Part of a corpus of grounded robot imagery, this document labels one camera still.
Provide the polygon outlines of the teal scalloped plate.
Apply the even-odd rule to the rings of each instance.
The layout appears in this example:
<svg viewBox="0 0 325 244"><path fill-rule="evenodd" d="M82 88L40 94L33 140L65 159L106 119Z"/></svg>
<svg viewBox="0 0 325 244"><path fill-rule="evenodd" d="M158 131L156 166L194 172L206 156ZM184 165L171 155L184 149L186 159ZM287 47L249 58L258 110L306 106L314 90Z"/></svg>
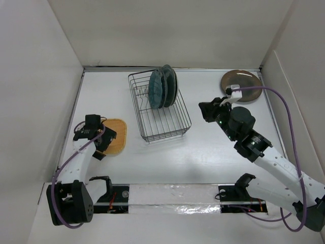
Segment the teal scalloped plate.
<svg viewBox="0 0 325 244"><path fill-rule="evenodd" d="M163 98L163 73L161 68L155 69L149 79L148 84L148 101L152 109L158 109Z"/></svg>

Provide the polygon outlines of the grey-blue round plate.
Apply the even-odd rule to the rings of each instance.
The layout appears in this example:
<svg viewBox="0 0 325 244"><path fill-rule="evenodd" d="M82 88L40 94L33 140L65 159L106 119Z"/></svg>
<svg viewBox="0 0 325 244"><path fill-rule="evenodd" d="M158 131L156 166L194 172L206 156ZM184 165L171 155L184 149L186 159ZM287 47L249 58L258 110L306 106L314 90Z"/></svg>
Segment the grey-blue round plate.
<svg viewBox="0 0 325 244"><path fill-rule="evenodd" d="M164 107L170 107L174 104L177 96L177 91L178 91L176 73L170 65L164 65L162 67L162 71L166 77L167 89L168 89Z"/></svg>

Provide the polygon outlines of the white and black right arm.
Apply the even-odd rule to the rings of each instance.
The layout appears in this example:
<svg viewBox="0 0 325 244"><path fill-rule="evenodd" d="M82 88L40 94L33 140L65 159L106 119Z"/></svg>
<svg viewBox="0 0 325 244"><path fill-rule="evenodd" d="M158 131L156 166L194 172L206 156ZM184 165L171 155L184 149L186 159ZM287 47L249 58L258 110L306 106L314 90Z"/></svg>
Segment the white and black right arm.
<svg viewBox="0 0 325 244"><path fill-rule="evenodd" d="M324 184L304 173L298 175L296 166L253 129L255 117L247 108L232 107L225 97L200 102L199 108L206 122L216 122L228 139L235 142L238 154L283 184L280 188L245 173L235 183L236 197L269 201L294 214L310 230L320 232L324 227Z"/></svg>

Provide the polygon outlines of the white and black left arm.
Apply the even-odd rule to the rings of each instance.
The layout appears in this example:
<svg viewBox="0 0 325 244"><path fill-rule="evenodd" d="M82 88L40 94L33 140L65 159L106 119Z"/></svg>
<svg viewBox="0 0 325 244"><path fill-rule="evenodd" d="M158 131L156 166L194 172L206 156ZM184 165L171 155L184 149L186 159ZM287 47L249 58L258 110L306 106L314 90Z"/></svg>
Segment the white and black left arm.
<svg viewBox="0 0 325 244"><path fill-rule="evenodd" d="M106 127L105 121L105 117L89 114L74 128L74 151L56 170L46 190L55 226L77 229L92 220L98 200L115 199L116 193L108 176L90 177L87 174L91 160L102 160L116 139L117 133Z"/></svg>

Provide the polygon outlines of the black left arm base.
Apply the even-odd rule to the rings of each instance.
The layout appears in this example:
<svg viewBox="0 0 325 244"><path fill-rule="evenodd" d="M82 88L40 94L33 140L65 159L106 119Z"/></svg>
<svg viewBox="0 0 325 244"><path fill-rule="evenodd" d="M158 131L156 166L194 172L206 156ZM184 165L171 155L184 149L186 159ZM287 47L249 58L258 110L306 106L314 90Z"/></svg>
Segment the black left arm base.
<svg viewBox="0 0 325 244"><path fill-rule="evenodd" d="M95 176L86 186L95 214L127 214L129 185L112 184L109 176Z"/></svg>

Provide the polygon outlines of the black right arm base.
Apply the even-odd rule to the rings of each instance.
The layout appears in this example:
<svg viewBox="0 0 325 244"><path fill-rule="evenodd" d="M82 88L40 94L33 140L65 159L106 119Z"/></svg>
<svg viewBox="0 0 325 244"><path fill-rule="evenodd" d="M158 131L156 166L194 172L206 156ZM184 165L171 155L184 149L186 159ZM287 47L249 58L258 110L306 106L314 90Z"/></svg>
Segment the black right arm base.
<svg viewBox="0 0 325 244"><path fill-rule="evenodd" d="M232 185L218 186L218 193L214 198L219 201L223 214L268 212L266 202L252 198L246 190L255 178L254 175L245 173Z"/></svg>

